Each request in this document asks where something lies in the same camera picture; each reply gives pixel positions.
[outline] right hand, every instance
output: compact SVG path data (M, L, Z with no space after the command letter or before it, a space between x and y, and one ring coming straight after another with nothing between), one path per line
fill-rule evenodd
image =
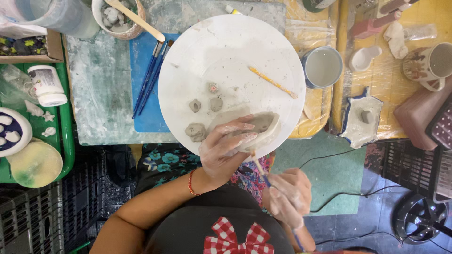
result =
M255 139L256 132L243 133L231 138L224 138L224 136L235 131L254 129L254 125L246 123L251 119L253 119L252 114L215 126L199 146L202 167L214 188L227 183L234 171L250 155L238 152L233 156L225 156L239 145Z
M299 168L287 169L283 174L268 174L270 189L264 189L262 200L275 219L291 229L304 226L303 216L311 207L311 182Z

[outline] white mug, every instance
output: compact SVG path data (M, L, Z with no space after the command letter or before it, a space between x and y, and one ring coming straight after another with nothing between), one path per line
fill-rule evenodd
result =
M403 60L403 73L430 91L443 89L446 77L452 74L452 43L443 42L411 51Z

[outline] wrist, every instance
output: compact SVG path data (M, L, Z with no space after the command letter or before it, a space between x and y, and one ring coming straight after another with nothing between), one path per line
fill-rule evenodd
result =
M219 186L213 184L212 179L204 171L203 167L197 168L192 175L192 190L196 194L203 194L212 191Z

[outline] white pottery wheel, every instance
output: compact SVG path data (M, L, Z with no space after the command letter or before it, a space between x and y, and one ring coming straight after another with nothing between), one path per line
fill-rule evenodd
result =
M292 99L248 69L257 68L269 78L298 95ZM218 84L211 94L207 83ZM300 59L290 42L274 27L244 15L221 15L203 20L186 30L173 44L163 62L158 84L160 109L177 140L199 155L200 143L193 143L184 130L191 122L206 129L248 113L271 111L280 115L281 131L257 157L267 155L292 133L305 102L305 78ZM210 99L223 99L223 108L213 112ZM197 113L188 107L201 102Z

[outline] white paint jar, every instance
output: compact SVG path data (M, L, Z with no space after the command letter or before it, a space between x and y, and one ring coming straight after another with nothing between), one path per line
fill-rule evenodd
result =
M27 70L43 107L53 107L67 103L57 70L53 66L35 65Z

